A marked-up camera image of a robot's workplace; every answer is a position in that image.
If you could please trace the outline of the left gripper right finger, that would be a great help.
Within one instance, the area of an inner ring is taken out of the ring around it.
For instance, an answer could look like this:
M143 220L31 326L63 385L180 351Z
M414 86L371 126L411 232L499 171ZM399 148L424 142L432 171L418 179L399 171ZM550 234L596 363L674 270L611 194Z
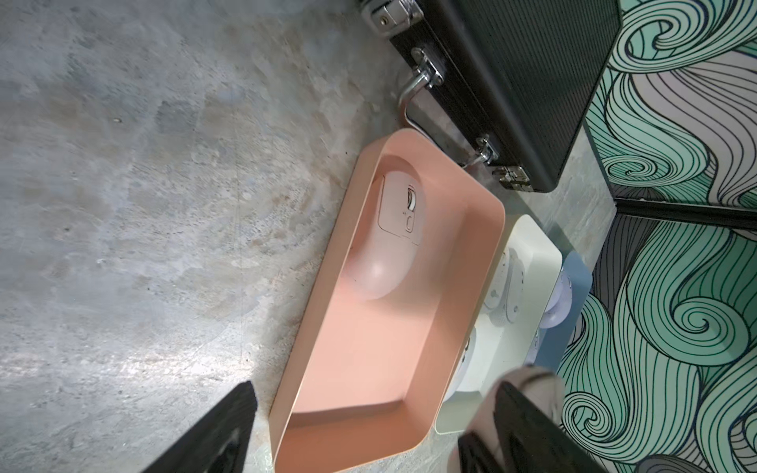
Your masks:
M459 472L601 472L514 384L500 382L457 439Z

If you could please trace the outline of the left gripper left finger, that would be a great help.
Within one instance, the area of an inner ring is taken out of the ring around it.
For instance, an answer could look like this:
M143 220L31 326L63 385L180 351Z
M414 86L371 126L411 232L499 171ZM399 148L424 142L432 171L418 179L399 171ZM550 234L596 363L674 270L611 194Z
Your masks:
M244 471L257 408L254 385L238 384L144 472Z

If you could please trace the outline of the purple mouse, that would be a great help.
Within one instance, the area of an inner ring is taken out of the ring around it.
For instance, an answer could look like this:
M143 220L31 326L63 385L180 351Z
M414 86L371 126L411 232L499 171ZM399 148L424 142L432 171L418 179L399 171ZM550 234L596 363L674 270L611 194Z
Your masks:
M560 325L569 315L573 301L572 283L565 285L556 285L546 310L542 315L539 327L541 329L550 329Z

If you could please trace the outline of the white mouse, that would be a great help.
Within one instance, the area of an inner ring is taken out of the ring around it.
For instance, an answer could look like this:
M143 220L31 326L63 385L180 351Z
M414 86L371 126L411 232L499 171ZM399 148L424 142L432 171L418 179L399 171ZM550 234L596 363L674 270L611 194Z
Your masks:
M469 339L467 340L467 343L464 346L461 359L459 360L459 363L457 364L457 368L455 369L455 373L453 374L453 377L451 378L451 382L449 383L449 387L447 388L443 402L447 402L448 400L450 400L453 397L453 395L457 392L459 387L461 386L466 376L466 373L468 371L470 362L472 360L473 352L475 351L475 345L476 345L476 333L473 332L469 336Z
M506 291L504 295L504 310L506 320L514 324L522 311L522 292L524 291L524 279L526 279L526 266L512 248L508 250L508 274Z
M486 291L484 307L486 311L496 311L508 288L508 280L511 266L511 251L506 248L497 264L496 271Z

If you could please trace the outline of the pink mouse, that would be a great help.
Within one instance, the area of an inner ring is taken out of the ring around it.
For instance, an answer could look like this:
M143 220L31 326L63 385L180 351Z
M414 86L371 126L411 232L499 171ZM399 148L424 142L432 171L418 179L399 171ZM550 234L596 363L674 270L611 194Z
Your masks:
M572 442L557 426L564 384L525 366L500 376L473 412L447 461L449 472L569 472Z
M420 248L426 213L413 175L387 171L375 178L344 266L359 298L377 300L398 288Z

